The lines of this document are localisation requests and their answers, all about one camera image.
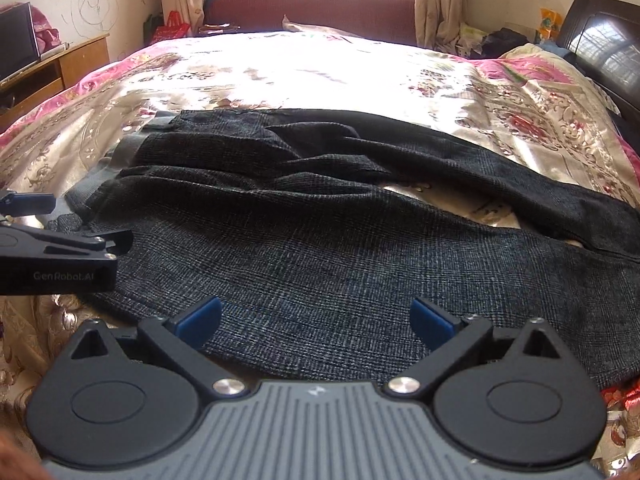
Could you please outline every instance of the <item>bedspread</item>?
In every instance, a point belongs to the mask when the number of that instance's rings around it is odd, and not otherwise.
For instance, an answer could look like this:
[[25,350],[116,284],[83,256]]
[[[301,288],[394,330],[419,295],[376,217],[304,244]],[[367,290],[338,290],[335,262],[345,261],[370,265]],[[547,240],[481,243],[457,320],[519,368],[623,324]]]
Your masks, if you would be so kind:
[[[60,196],[157,110],[216,107],[380,114],[640,206],[640,160],[615,134],[592,84],[553,54],[529,45],[500,60],[468,61],[302,32],[165,41],[92,73],[0,136],[0,187]],[[508,204],[446,183],[395,190],[485,224],[526,223]],[[30,388],[76,326],[94,315],[72,296],[0,299],[2,416],[21,422]]]

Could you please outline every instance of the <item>red shopping bag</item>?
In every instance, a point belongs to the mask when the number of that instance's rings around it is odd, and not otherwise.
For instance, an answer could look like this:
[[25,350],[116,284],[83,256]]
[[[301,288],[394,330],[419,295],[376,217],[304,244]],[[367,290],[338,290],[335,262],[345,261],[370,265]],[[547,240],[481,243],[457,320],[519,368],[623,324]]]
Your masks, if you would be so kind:
[[180,12],[172,10],[169,12],[169,18],[166,20],[166,25],[160,25],[160,27],[156,28],[151,43],[185,38],[190,30],[191,25],[183,22]]

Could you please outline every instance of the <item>television screen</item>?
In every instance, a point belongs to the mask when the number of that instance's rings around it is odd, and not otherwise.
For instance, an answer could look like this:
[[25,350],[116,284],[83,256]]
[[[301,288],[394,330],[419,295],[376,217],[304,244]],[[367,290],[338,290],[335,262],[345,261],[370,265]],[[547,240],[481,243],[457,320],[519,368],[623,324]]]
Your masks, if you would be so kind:
[[31,4],[0,12],[0,81],[40,59],[31,21]]

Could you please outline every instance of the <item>dark wooden headboard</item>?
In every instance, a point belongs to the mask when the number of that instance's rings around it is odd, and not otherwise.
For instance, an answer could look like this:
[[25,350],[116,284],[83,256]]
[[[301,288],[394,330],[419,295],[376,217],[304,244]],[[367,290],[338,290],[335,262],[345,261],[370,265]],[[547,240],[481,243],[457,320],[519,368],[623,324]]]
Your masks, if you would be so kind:
[[640,147],[640,7],[618,0],[574,0],[558,45],[575,52],[578,66],[602,86],[638,132]]

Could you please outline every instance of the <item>tv stand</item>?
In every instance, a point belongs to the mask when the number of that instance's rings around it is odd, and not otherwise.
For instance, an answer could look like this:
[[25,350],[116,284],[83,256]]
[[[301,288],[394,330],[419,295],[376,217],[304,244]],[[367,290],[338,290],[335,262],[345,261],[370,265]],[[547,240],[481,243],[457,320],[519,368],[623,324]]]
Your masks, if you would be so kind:
[[12,102],[8,111],[0,111],[0,134],[39,104],[108,64],[107,37],[108,34],[103,34],[73,45],[0,84],[0,106],[4,102]]

